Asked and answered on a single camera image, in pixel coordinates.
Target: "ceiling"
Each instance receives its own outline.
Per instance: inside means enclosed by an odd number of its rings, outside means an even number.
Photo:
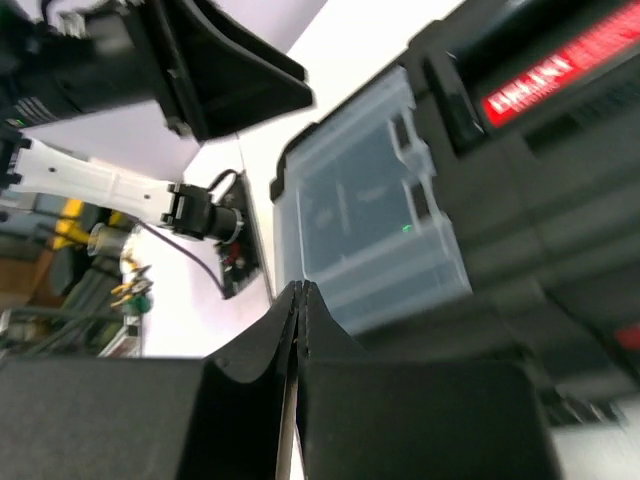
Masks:
[[[33,18],[37,0],[18,0]],[[88,7],[97,1],[58,0],[53,12]],[[281,51],[288,51],[326,0],[219,0],[228,15]],[[164,128],[164,117],[150,102],[82,119],[29,129],[28,134],[154,178],[178,180],[199,149]]]

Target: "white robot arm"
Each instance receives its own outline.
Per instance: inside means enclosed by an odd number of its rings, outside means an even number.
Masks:
[[[197,240],[233,242],[244,225],[239,211],[215,205],[206,188],[82,162],[6,128],[0,142],[0,190],[76,198]]]

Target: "black case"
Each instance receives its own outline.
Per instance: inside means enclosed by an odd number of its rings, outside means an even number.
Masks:
[[[0,362],[0,478],[283,478],[295,421],[309,480],[560,479],[540,413],[512,365],[376,358],[292,282],[203,360]]]
[[[640,354],[616,340],[640,318],[638,44],[501,128],[480,102],[638,2],[512,4],[468,0],[380,73],[407,71],[436,200],[453,222],[474,294],[360,340],[421,360],[513,359],[543,391],[609,401],[636,392],[640,378]],[[272,201],[286,188],[287,153],[316,127],[286,147]]]

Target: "plastic container lid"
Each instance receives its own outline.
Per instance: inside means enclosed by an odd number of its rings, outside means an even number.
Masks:
[[[274,212],[277,288],[316,282],[351,333],[471,290],[433,195],[435,170],[414,108],[398,67],[287,155]]]

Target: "black cable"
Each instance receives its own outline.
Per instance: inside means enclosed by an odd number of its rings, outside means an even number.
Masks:
[[[78,283],[78,285],[76,285],[74,287],[74,291],[76,291],[76,289],[83,289],[84,292],[86,292],[87,287],[85,285],[83,285],[83,281],[81,281],[80,283]],[[93,298],[96,295],[100,295],[100,293],[102,293],[102,298],[101,298],[100,301],[98,301],[96,303],[93,300]],[[99,314],[98,313],[101,310],[103,310],[104,307],[105,307],[105,304],[108,305],[110,303],[110,300],[111,300],[111,287],[109,287],[109,288],[107,288],[105,290],[104,289],[104,283],[103,283],[102,280],[98,279],[96,287],[93,289],[93,293],[91,295],[87,295],[86,298],[87,298],[87,301],[86,302],[82,302],[82,306],[80,307],[80,309],[78,311],[83,311],[83,309],[86,309],[87,317],[90,318],[90,320],[85,322],[85,323],[79,324],[77,326],[77,328],[75,328],[71,332],[68,332],[63,338],[61,338],[57,342],[55,342],[55,344],[52,344],[49,347],[47,347],[47,349],[49,349],[51,347],[59,348],[59,347],[62,346],[63,348],[65,348],[65,347],[68,347],[68,346],[72,346],[73,343],[81,335],[83,335],[84,332],[88,328],[90,328],[92,325],[95,325],[96,323],[101,323],[103,325],[107,325],[107,324],[119,324],[119,325],[122,325],[123,324],[124,320],[122,319],[122,316],[120,316],[120,315],[114,316],[111,321],[106,321],[107,318],[111,317],[111,309],[109,309],[110,313],[108,313],[108,314]]]
[[[96,294],[99,294],[99,293],[103,294],[102,300],[100,300],[97,304],[92,304],[91,307],[87,305],[88,310],[86,314],[82,314],[82,316],[85,317],[85,320],[83,322],[78,322],[75,328],[68,329],[63,335],[57,338],[54,342],[51,342],[51,343],[48,343],[48,345],[45,345],[44,348],[40,351],[40,353],[45,353],[45,351],[50,350],[51,348],[60,348],[60,347],[65,348],[68,346],[72,346],[73,342],[80,335],[82,335],[88,327],[90,327],[91,325],[94,325],[96,322],[102,323],[104,325],[107,325],[107,324],[122,325],[124,323],[124,320],[121,315],[112,315],[111,313],[109,314],[98,313],[101,310],[103,310],[105,303],[108,303],[111,299],[111,289],[108,288],[106,291],[103,291],[102,287],[103,285],[99,283],[96,289],[97,290]]]
[[[182,253],[186,257],[190,258],[195,263],[197,263],[205,271],[205,273],[209,276],[209,278],[211,278],[211,280],[215,284],[216,288],[220,292],[220,295],[222,295],[222,298],[224,298],[226,300],[227,298],[230,297],[230,295],[228,295],[225,292],[224,288],[222,288],[222,284],[220,283],[220,280],[218,280],[218,277],[216,277],[215,273],[213,273],[213,271],[211,271],[211,269],[202,260],[200,260],[198,257],[196,257],[193,253],[191,253],[186,248],[178,245],[173,240],[170,240],[167,237],[165,237],[164,235],[159,234],[158,232],[156,232],[153,228],[151,228],[146,223],[138,221],[138,225],[140,225],[140,227],[142,227],[144,230],[146,230],[147,232],[151,233],[152,235],[154,235],[155,237],[159,238],[160,240],[162,240],[163,242],[167,243],[168,245],[172,246],[173,248],[178,250],[180,253]]]
[[[35,345],[34,347],[30,348],[29,350],[27,350],[24,353],[24,355],[30,357],[30,356],[34,356],[34,355],[38,355],[40,353],[43,353],[50,346],[53,346],[56,342],[64,339],[64,337],[66,337],[69,333],[72,333],[74,330],[76,330],[78,328],[81,328],[82,326],[86,325],[87,322],[93,321],[93,319],[95,317],[96,317],[96,315],[91,314],[91,313],[78,315],[77,318],[67,322],[60,330],[58,330],[55,333],[52,333],[45,340],[43,340],[39,344]],[[122,321],[122,319],[119,316],[117,316],[117,317],[114,316],[113,318],[114,318],[114,320],[109,320],[110,323],[111,322],[119,323],[119,322]]]
[[[92,316],[95,320],[103,321],[103,322],[117,322],[118,316],[116,315],[96,315],[95,312],[90,314],[79,313],[76,310],[65,309],[65,308],[51,308],[51,307],[34,307],[34,306],[26,306],[26,307],[14,307],[8,308],[11,312],[11,315],[23,316],[23,317],[48,317],[53,319],[60,320],[74,320],[79,317]]]
[[[43,217],[48,217],[48,218],[55,218],[57,220],[67,220],[67,221],[71,221],[71,222],[77,222],[79,220],[80,217],[73,217],[73,216],[68,216],[68,215],[60,215],[59,213],[56,212],[50,212],[47,210],[30,210],[30,211],[25,211],[25,212],[18,212],[15,215],[17,216],[21,216],[21,215],[40,215]],[[5,223],[8,222],[9,220],[11,220],[11,218],[13,217],[12,214],[10,214],[9,212],[7,212],[6,210],[0,210],[0,223]]]
[[[220,185],[222,181],[230,175],[234,176],[233,181],[235,182],[236,179],[238,178],[239,173],[233,170],[232,168],[228,168],[227,170],[222,171],[220,175],[218,175],[216,178],[213,179],[213,182],[211,182],[211,184],[209,185],[209,188],[207,188],[207,192],[209,193],[213,192],[218,187],[218,185]]]

